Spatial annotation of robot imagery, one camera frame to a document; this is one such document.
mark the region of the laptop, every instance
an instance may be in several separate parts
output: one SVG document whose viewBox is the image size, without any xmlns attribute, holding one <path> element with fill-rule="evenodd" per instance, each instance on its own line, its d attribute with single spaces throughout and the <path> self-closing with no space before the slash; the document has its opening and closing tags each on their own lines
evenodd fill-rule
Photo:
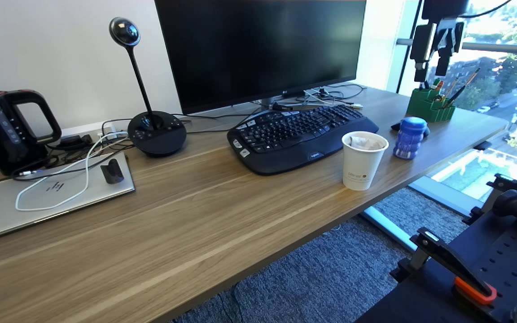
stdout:
<svg viewBox="0 0 517 323">
<path fill-rule="evenodd" d="M 89 164 L 98 162 L 105 156 L 93 157 Z M 133 192 L 135 185 L 131 178 L 131 172 L 123 152 L 114 155 L 123 172 L 123 181 L 116 184 L 108 184 L 99 165 L 89 170 L 89 186 L 80 196 L 49 210 L 18 211 L 15 208 L 17 194 L 35 181 L 20 182 L 17 180 L 5 180 L 0 182 L 0 235 L 27 227 L 59 215 L 81 209 L 122 194 Z M 105 160 L 101 165 L 106 165 L 111 159 Z M 84 161 L 74 166 L 73 169 L 84 168 Z M 59 171 L 65 166 L 50 168 L 43 172 L 37 172 L 33 176 L 42 176 Z M 20 199 L 20 209 L 35 209 L 52 206 L 66 200 L 70 196 L 80 192 L 85 186 L 85 171 L 73 172 L 64 175 L 52 176 L 29 191 L 23 193 Z"/>
</svg>

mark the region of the black speaker base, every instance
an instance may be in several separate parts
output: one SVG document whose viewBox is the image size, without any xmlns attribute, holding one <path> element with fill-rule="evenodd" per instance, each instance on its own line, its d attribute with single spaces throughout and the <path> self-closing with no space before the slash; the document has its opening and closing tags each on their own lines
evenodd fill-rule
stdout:
<svg viewBox="0 0 517 323">
<path fill-rule="evenodd" d="M 165 157 L 178 152 L 187 139 L 187 129 L 175 116 L 153 111 L 135 116 L 127 128 L 129 139 L 140 151 L 151 157 Z"/>
</svg>

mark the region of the black kettle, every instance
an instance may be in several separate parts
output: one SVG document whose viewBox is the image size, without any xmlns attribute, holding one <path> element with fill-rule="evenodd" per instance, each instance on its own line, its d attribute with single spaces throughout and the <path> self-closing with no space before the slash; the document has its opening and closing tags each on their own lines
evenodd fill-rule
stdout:
<svg viewBox="0 0 517 323">
<path fill-rule="evenodd" d="M 35 103 L 51 126 L 52 133 L 36 137 L 17 105 Z M 5 175 L 44 165 L 46 143 L 60 139 L 61 128 L 41 94 L 33 90 L 0 92 L 0 171 Z"/>
</svg>

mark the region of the blue container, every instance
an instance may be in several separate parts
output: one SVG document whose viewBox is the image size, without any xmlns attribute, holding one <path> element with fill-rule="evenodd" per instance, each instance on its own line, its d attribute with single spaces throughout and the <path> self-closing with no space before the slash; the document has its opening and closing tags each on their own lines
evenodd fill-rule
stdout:
<svg viewBox="0 0 517 323">
<path fill-rule="evenodd" d="M 400 123 L 400 131 L 394 145 L 394 156 L 402 159 L 414 159 L 424 139 L 427 123 L 422 118 L 406 117 Z"/>
</svg>

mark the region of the carpet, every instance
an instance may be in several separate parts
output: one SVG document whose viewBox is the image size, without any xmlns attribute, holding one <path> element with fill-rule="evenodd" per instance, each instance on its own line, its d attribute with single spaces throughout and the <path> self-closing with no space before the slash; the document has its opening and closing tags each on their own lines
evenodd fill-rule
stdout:
<svg viewBox="0 0 517 323">
<path fill-rule="evenodd" d="M 446 242 L 461 215 L 410 189 L 375 205 L 413 235 L 428 227 Z M 390 270 L 408 253 L 360 217 L 240 281 L 173 323 L 352 323 L 396 286 Z"/>
</svg>

